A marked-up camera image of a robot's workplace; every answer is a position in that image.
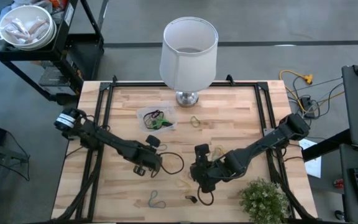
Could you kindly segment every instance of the lamp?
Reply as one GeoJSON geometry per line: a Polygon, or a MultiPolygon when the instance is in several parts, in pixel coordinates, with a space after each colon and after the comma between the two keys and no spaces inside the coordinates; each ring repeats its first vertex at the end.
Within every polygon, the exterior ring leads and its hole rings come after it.
{"type": "Polygon", "coordinates": [[[180,106],[193,106],[198,91],[216,76],[218,32],[204,19],[182,17],[170,22],[163,34],[161,79],[175,90],[180,106]]]}

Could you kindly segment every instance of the metal cart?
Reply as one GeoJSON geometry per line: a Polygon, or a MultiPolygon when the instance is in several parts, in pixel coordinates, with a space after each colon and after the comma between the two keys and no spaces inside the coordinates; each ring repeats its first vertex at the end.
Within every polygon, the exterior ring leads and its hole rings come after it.
{"type": "Polygon", "coordinates": [[[57,27],[55,39],[47,46],[33,51],[0,51],[0,61],[21,77],[32,88],[49,101],[64,105],[77,100],[81,93],[83,81],[94,80],[98,74],[100,58],[104,53],[104,39],[92,16],[86,0],[80,0],[86,15],[94,29],[94,34],[69,34],[71,20],[78,0],[69,0],[60,25],[57,27]],[[73,94],[57,93],[42,88],[28,75],[20,70],[13,61],[51,61],[59,69],[73,94]]]}

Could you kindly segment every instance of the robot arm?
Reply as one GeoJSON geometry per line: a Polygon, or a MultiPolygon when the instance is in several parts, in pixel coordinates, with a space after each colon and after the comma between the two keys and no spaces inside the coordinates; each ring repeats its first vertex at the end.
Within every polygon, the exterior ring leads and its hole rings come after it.
{"type": "Polygon", "coordinates": [[[63,110],[54,125],[66,138],[80,137],[81,145],[88,149],[94,149],[101,142],[115,148],[119,155],[136,165],[134,172],[138,175],[145,174],[143,166],[155,172],[160,170],[162,158],[156,153],[160,140],[156,137],[148,136],[146,142],[149,146],[138,141],[123,140],[89,120],[84,111],[73,108],[63,110]]]}
{"type": "Polygon", "coordinates": [[[242,149],[235,149],[225,155],[209,161],[207,144],[195,147],[196,162],[190,167],[193,180],[199,183],[203,193],[215,190],[219,181],[229,182],[245,175],[252,158],[267,149],[283,148],[289,140],[301,140],[309,133],[309,126],[297,114],[290,114],[280,121],[278,127],[265,137],[242,149]]]}

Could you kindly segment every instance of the gray floor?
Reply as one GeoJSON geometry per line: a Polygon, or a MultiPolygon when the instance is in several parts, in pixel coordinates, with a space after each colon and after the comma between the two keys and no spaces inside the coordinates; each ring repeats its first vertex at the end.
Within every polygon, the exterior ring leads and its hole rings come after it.
{"type": "MultiPolygon", "coordinates": [[[[0,8],[8,0],[0,0],[0,8]]],[[[99,17],[102,0],[89,0],[99,17]]],[[[214,24],[222,41],[358,40],[358,0],[112,0],[102,33],[106,43],[159,42],[166,24],[181,16],[199,16],[214,24]]],[[[78,8],[72,32],[91,32],[83,9],[78,8]]],[[[159,80],[160,49],[106,49],[98,80],[159,80]]],[[[343,65],[358,64],[358,45],[309,47],[220,47],[218,74],[237,80],[275,80],[284,69],[313,74],[314,83],[341,76],[343,65]]],[[[38,79],[42,71],[18,63],[38,79]]],[[[291,85],[294,76],[285,75],[291,85]]],[[[321,98],[340,81],[300,91],[321,98]]],[[[299,88],[305,84],[298,82],[299,88]]],[[[10,173],[0,195],[0,223],[47,220],[60,178],[67,141],[53,127],[62,107],[47,102],[0,63],[0,127],[10,130],[31,154],[31,181],[10,173]]],[[[310,136],[330,137],[348,127],[344,96],[332,100],[327,116],[313,121],[310,136]]],[[[310,177],[320,218],[334,220],[341,196],[331,182],[340,177],[336,152],[323,157],[323,178],[310,177]]]]}

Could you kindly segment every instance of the wooden table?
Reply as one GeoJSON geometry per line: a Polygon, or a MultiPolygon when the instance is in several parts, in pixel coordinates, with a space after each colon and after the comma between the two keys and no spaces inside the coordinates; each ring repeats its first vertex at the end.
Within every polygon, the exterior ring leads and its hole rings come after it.
{"type": "MultiPolygon", "coordinates": [[[[100,82],[85,82],[78,108],[94,114],[100,82]]],[[[291,113],[282,81],[268,81],[275,118],[278,122],[291,113]]],[[[148,134],[140,130],[136,110],[161,101],[171,101],[176,106],[175,92],[167,87],[116,87],[113,92],[109,115],[110,132],[123,139],[145,143],[148,134]]],[[[212,206],[193,204],[185,195],[196,195],[198,185],[188,178],[189,166],[195,161],[194,146],[208,143],[211,151],[216,146],[225,150],[246,147],[262,137],[259,114],[253,88],[210,87],[200,92],[200,100],[192,108],[175,107],[178,115],[176,130],[156,135],[168,146],[167,151],[177,152],[185,160],[184,170],[176,175],[164,171],[154,178],[150,172],[141,177],[132,172],[134,165],[118,156],[110,147],[105,147],[98,196],[94,211],[94,222],[248,222],[248,214],[239,206],[239,191],[258,177],[269,179],[266,154],[254,158],[246,175],[229,183],[220,182],[213,192],[212,206]],[[196,116],[201,125],[194,128],[190,118],[196,116]],[[155,202],[163,200],[167,207],[149,208],[150,193],[158,191],[155,202]]],[[[69,144],[67,153],[77,149],[79,141],[69,144]]],[[[286,157],[302,156],[298,147],[288,147],[286,157]]],[[[70,155],[64,163],[52,218],[63,213],[78,193],[83,175],[86,150],[70,155]]],[[[170,171],[180,168],[180,161],[167,155],[163,165],[170,171]]],[[[317,217],[305,165],[301,159],[285,163],[291,190],[300,203],[317,217]]],[[[209,202],[210,196],[203,195],[209,202]]],[[[83,216],[88,211],[86,198],[83,216]]]]}

